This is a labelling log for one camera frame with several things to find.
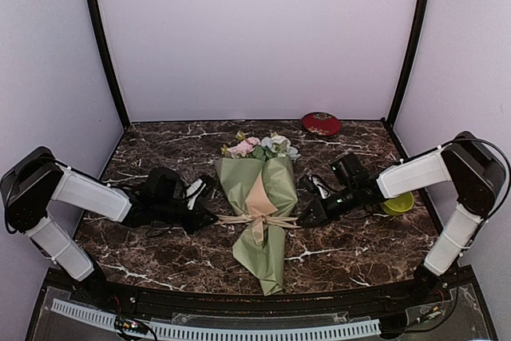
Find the green and pink wrapping paper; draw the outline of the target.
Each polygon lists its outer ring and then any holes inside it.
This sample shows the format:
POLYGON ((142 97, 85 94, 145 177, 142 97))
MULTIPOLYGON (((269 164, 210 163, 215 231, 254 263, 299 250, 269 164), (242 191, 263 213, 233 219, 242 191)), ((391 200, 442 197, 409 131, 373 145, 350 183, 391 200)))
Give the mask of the green and pink wrapping paper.
POLYGON ((222 158, 216 173, 234 212, 218 223, 246 226, 232 245, 234 258, 258 279, 264 295, 281 292, 285 230, 298 227, 291 215, 298 202, 291 158, 222 158))

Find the tan ribbon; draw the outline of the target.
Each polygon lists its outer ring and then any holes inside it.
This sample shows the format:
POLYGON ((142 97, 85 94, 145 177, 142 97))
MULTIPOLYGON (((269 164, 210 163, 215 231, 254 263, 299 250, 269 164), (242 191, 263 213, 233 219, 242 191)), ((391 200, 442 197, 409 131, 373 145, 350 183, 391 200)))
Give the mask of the tan ribbon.
POLYGON ((241 216, 224 216, 220 215, 218 225, 224 224, 248 224, 252 229, 252 239, 256 245, 261 245, 264 241, 264 225, 274 225, 281 228, 297 229, 299 226, 296 224, 297 217, 289 216, 271 216, 271 215, 258 215, 249 216, 243 214, 241 216))

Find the white fake flower stem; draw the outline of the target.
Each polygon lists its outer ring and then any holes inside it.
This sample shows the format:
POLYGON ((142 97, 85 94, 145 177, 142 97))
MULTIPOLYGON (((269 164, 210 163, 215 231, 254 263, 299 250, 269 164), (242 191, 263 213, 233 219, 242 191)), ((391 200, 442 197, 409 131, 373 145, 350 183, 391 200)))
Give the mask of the white fake flower stem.
POLYGON ((299 150, 292 145, 291 140, 278 133, 272 133, 269 137, 264 137, 260 145, 267 159, 289 157, 292 161, 296 161, 301 157, 299 150))

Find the pink rose fake flower stem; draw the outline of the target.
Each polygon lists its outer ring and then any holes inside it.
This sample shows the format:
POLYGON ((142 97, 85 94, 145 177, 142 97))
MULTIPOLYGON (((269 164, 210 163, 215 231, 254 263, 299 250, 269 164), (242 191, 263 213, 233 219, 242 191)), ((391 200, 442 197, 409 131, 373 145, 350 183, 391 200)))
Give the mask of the pink rose fake flower stem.
POLYGON ((236 134, 238 143, 232 147, 224 145, 221 149, 221 153, 227 158, 245 158, 250 155, 260 144, 260 139, 257 137, 248 137, 245 133, 239 131, 236 134))

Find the lime green plastic bowl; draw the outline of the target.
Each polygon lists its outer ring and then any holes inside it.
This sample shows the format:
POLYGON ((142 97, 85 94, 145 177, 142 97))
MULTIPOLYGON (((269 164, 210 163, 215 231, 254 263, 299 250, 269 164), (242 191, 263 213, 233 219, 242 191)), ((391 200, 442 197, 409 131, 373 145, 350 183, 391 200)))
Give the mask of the lime green plastic bowl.
POLYGON ((380 207, 387 215, 401 216, 414 207, 414 195, 412 192, 404 193, 398 197, 382 202, 380 207))

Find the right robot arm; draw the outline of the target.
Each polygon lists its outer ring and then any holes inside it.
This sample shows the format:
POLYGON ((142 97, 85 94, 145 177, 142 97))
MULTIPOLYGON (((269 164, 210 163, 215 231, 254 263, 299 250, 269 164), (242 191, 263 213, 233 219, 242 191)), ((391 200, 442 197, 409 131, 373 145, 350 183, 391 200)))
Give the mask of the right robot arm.
POLYGON ((369 173, 353 153, 331 163, 331 170, 341 189, 313 200, 299 216, 299 226, 320 227, 363 205, 381 204, 439 185, 449 184, 456 192, 454 209, 421 262, 425 273, 408 285, 407 296, 416 304, 426 303, 437 293, 436 277, 469 249, 510 194, 509 158, 494 143, 469 131, 377 173, 369 173))

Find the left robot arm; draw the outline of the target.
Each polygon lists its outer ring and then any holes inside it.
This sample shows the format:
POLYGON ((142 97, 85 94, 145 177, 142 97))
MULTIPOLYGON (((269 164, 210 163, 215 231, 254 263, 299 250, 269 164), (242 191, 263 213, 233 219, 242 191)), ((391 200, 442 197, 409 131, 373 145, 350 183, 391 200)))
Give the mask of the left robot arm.
POLYGON ((113 298, 101 269, 50 215, 53 202, 92 212, 127 228, 162 223, 188 234, 212 225, 218 216, 202 204, 215 185, 209 176, 185 184, 180 175, 157 167, 136 185, 106 184, 59 161, 40 146, 1 178, 5 226, 27 235, 52 262, 81 283, 82 294, 96 306, 113 298))

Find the red floral plate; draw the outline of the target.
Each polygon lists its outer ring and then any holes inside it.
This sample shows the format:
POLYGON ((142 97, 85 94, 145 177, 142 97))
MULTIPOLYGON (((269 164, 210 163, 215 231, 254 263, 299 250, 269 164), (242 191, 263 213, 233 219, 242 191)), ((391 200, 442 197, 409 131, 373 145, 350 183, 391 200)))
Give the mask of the red floral plate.
POLYGON ((342 123, 337 117, 324 112, 308 113, 300 122, 309 133, 321 137, 334 136, 342 129, 342 123))

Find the black front table rail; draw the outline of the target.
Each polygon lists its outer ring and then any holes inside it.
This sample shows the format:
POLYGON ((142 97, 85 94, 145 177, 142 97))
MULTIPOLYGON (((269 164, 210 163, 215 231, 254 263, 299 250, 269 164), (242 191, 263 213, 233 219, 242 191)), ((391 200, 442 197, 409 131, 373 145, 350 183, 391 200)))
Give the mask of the black front table rail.
POLYGON ((124 311, 139 315, 169 316, 183 312, 198 315, 277 316, 309 315, 346 310, 351 314, 387 314, 417 303, 401 290, 409 284, 290 295, 223 295, 170 291, 107 282, 124 311))

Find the right black frame post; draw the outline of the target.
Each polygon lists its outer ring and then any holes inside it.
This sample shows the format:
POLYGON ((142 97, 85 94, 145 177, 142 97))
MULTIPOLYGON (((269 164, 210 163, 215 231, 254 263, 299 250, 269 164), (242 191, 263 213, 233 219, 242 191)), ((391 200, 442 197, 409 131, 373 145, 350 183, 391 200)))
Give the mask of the right black frame post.
POLYGON ((393 130, 398 119, 402 103, 409 84, 410 75, 412 73, 414 59, 418 50, 420 37, 422 34, 423 22, 426 16, 428 0, 416 0, 414 8, 414 16, 410 27, 410 36, 406 46, 406 52, 403 58, 402 68, 398 77, 396 90, 390 105, 389 113, 386 117, 386 126, 389 130, 393 130))

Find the black frame post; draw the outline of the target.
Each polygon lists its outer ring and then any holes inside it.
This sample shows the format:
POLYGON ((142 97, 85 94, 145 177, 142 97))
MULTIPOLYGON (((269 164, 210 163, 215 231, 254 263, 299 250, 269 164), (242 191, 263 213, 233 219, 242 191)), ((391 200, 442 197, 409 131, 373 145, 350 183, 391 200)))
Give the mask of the black frame post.
POLYGON ((389 113, 386 117, 386 126, 389 130, 393 130, 398 119, 402 103, 409 84, 410 75, 412 73, 414 59, 418 50, 420 37, 422 34, 423 22, 426 16, 428 0, 416 0, 414 8, 414 16, 410 27, 410 36, 406 46, 406 52, 403 58, 402 68, 398 77, 396 90, 390 105, 389 113))
POLYGON ((107 42, 105 28, 101 18, 99 0, 86 0, 86 2, 89 9, 89 17, 97 44, 97 50, 100 55, 101 64, 109 87, 109 92, 113 99, 113 103, 121 125, 123 129, 127 129, 131 125, 131 121, 129 120, 125 102, 121 95, 121 87, 119 86, 117 75, 115 74, 115 69, 113 66, 113 60, 109 52, 109 44, 107 42))

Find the left black frame post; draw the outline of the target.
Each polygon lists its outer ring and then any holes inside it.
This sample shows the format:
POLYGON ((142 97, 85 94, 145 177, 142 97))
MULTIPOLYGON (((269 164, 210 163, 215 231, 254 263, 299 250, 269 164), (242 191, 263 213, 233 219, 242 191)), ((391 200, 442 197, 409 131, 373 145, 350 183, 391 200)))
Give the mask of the left black frame post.
POLYGON ((125 102, 121 95, 121 87, 119 86, 117 75, 115 74, 115 69, 113 66, 113 60, 109 52, 109 44, 107 42, 105 28, 101 18, 99 0, 86 0, 86 2, 89 9, 89 17, 97 44, 97 50, 100 55, 101 64, 109 87, 109 92, 113 99, 113 103, 121 125, 123 129, 127 129, 131 125, 131 121, 129 120, 125 102))

